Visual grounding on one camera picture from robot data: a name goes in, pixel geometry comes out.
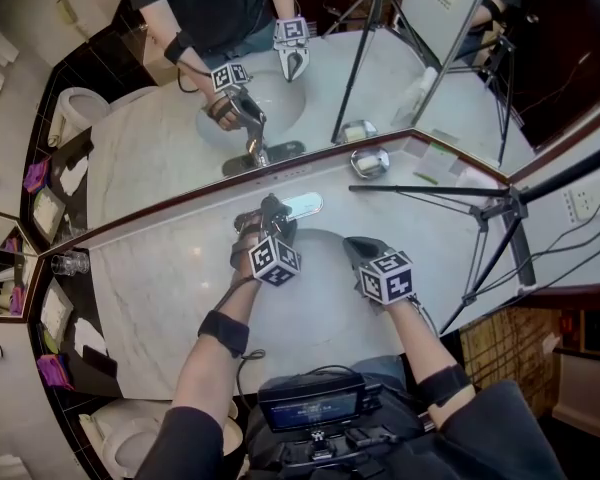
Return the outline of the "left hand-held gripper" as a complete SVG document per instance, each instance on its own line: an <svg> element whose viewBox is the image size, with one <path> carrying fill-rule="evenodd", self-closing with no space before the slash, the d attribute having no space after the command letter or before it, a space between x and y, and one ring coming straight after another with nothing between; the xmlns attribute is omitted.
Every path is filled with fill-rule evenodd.
<svg viewBox="0 0 600 480"><path fill-rule="evenodd" d="M260 205L263 216L274 216L281 211L281 202L273 194L268 194ZM297 221L283 215L277 222L265 225L260 213L256 213L250 223L261 225L260 243L249 251L252 275L256 280L280 287L300 274L301 255L294 248Z"/></svg>

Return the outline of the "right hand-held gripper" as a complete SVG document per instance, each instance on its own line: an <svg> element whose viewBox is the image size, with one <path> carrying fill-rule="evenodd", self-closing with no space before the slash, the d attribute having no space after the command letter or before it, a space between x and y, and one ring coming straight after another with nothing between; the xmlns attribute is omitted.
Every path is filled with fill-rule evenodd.
<svg viewBox="0 0 600 480"><path fill-rule="evenodd" d="M414 294L413 262L403 251L362 236L344 238L342 246L357 278L357 290L372 305L389 306Z"/></svg>

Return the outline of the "person's left hand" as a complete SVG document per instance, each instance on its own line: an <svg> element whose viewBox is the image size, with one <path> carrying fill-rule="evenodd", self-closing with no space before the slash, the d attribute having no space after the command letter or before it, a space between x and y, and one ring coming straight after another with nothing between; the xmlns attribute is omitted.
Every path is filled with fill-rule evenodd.
<svg viewBox="0 0 600 480"><path fill-rule="evenodd" d="M261 225L250 223L243 227L230 254L230 265L234 270L231 284L252 276L252 266L249 251L260 243Z"/></svg>

